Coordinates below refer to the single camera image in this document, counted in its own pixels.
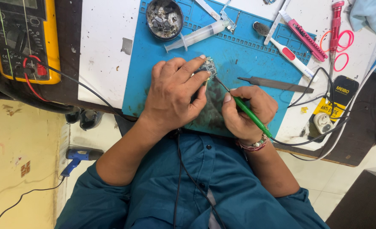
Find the green screwdriver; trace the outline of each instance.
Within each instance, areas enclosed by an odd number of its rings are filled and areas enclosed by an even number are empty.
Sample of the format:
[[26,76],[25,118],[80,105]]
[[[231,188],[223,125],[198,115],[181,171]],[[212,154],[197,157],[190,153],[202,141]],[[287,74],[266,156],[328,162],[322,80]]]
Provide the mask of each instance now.
[[[222,81],[215,76],[215,79],[227,90],[227,92],[230,92],[229,89],[222,83]],[[264,124],[260,121],[260,119],[246,106],[246,104],[243,102],[243,100],[240,97],[233,98],[236,101],[236,104],[241,108],[242,111],[244,111],[251,120],[267,135],[268,138],[272,137],[272,134],[267,130],[267,128],[264,126]]]

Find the white table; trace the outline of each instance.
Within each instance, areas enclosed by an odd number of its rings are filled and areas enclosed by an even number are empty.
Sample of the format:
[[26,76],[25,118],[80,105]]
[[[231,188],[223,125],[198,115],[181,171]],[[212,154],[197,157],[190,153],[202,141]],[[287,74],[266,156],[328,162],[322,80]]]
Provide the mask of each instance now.
[[[274,20],[282,2],[283,0],[277,0],[271,5],[266,5],[263,0],[232,0],[230,6]],[[291,0],[286,11],[307,32],[316,34],[317,42],[319,42],[323,34],[331,30],[332,4],[332,1],[322,0],[309,0],[307,2],[305,0]],[[349,3],[346,1],[343,9],[348,5]],[[139,6],[140,0],[83,1],[79,80],[98,92],[116,108],[122,108],[131,58],[130,55],[120,51],[122,38],[134,40]],[[352,30],[348,22],[348,14],[343,13],[342,10],[341,17],[340,31]],[[363,77],[368,73],[376,58],[376,34],[368,27],[354,34],[353,45],[345,51],[349,55],[349,63],[344,70],[334,72],[333,76],[334,78],[338,75],[345,75],[349,78],[356,77],[356,81],[362,82]],[[346,44],[347,39],[348,36],[345,34],[340,40],[340,44]],[[323,42],[322,48],[324,50],[328,49],[329,40],[330,36]],[[345,55],[339,57],[335,67],[337,69],[342,68],[345,61]],[[329,71],[329,60],[320,62],[312,57],[308,67],[313,71],[318,67],[323,67]],[[326,77],[322,73],[319,73],[318,76],[321,80],[314,83],[314,93],[306,94],[300,102],[326,93]],[[307,86],[308,82],[303,77],[299,84]],[[292,102],[300,95],[301,93],[294,93]],[[78,99],[104,105],[98,97],[83,87],[79,87]],[[308,123],[308,119],[318,102],[319,100],[307,104],[307,113],[301,113],[300,107],[288,109],[276,139],[286,143],[305,142],[305,137],[297,136]],[[316,150],[321,148],[327,140],[328,137],[322,143],[310,143],[299,147]]]

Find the blue silicone mat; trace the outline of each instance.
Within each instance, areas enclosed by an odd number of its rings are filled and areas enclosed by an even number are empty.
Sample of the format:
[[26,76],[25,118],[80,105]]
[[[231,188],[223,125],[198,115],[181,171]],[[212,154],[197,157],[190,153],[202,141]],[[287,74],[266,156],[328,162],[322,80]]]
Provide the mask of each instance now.
[[[205,1],[216,12],[219,12],[223,8],[223,4],[221,3],[211,0]],[[240,12],[234,34],[231,34],[228,30],[224,30],[219,34],[189,46],[187,52],[182,47],[173,49],[167,53],[164,45],[169,45],[180,39],[180,37],[165,42],[151,35],[146,25],[145,15],[146,6],[149,2],[147,0],[140,2],[129,75],[122,107],[122,111],[126,115],[140,116],[150,89],[151,68],[160,60],[167,61],[174,57],[182,57],[185,60],[190,60],[201,54],[211,56],[215,62],[218,77],[228,88],[250,85],[247,81],[238,80],[237,77],[249,78],[256,76],[293,84],[298,84],[302,77],[301,72],[282,57],[271,42],[267,46],[264,46],[265,37],[258,35],[252,27],[255,21],[269,27],[273,22],[232,7],[227,7],[225,12],[234,22]],[[176,2],[184,14],[184,27],[181,32],[183,35],[215,22],[215,19],[196,2],[192,0],[177,0]],[[280,44],[286,45],[292,50],[305,65],[308,64],[311,58],[308,48],[302,44],[286,25],[279,24],[272,37]],[[274,120],[268,126],[275,137],[294,93],[267,87],[262,87],[262,89],[270,94],[279,105]],[[187,124],[185,128],[222,136],[233,136],[226,129],[221,114],[225,92],[226,90],[219,83],[215,80],[209,80],[206,90],[207,104],[199,117]]]

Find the white brush handle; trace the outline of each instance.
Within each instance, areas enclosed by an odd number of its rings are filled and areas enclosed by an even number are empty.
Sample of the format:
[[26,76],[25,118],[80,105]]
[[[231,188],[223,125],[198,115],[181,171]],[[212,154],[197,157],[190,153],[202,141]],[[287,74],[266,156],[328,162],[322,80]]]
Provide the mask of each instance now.
[[[277,48],[278,51],[289,61],[291,62],[298,70],[300,70],[309,80],[314,76],[314,72],[311,71],[305,64],[298,60],[298,58],[288,49],[286,46],[279,44],[276,40],[270,40]],[[315,76],[313,82],[316,83],[319,80],[318,76]]]

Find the teal shirt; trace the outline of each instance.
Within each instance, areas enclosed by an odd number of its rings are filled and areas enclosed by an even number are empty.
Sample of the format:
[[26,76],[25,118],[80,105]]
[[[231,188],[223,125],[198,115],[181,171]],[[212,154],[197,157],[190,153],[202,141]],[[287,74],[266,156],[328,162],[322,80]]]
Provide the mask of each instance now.
[[[233,142],[182,134],[180,149],[197,184],[204,193],[211,189],[226,228],[329,228],[311,206],[308,190],[301,188],[293,195],[274,198]],[[78,178],[55,228],[171,229],[178,177],[176,140],[168,138],[147,153],[130,185],[106,184],[93,164]],[[210,213],[208,201],[182,170],[177,228],[207,229]]]

